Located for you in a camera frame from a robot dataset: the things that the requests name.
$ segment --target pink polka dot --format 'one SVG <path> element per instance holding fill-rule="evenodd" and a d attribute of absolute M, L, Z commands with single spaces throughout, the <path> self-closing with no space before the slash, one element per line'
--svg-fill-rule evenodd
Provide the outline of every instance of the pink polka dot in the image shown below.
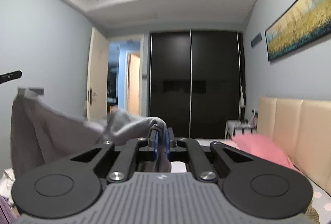
<path fill-rule="evenodd" d="M 324 209 L 325 209 L 326 211 L 330 212 L 330 211 L 331 211 L 331 204 L 326 204 L 326 205 L 324 205 Z"/>
<path fill-rule="evenodd" d="M 320 193 L 320 192 L 318 192 L 318 191 L 315 191 L 314 192 L 314 198 L 321 198 L 322 197 L 322 194 Z"/>

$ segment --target headboard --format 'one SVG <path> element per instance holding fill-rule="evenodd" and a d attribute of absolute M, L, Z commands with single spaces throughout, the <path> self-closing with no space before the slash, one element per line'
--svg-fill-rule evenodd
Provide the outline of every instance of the headboard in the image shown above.
<path fill-rule="evenodd" d="M 331 102 L 262 97 L 257 133 L 331 195 Z"/>

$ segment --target painting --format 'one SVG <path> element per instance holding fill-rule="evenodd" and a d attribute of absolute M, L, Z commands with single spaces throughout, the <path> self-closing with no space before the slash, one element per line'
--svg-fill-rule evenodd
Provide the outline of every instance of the painting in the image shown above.
<path fill-rule="evenodd" d="M 331 32 L 331 0 L 297 0 L 265 31 L 272 61 Z"/>

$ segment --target door handle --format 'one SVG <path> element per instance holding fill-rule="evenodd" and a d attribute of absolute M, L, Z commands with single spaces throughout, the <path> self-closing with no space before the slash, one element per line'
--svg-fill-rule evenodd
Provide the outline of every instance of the door handle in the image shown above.
<path fill-rule="evenodd" d="M 92 105 L 92 88 L 90 87 L 90 105 Z"/>

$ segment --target black wardrobe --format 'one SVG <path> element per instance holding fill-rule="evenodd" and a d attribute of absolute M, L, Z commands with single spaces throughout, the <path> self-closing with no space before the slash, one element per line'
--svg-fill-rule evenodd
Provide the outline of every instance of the black wardrobe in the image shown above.
<path fill-rule="evenodd" d="M 238 33 L 152 33 L 150 116 L 176 137 L 221 138 L 240 114 Z"/>

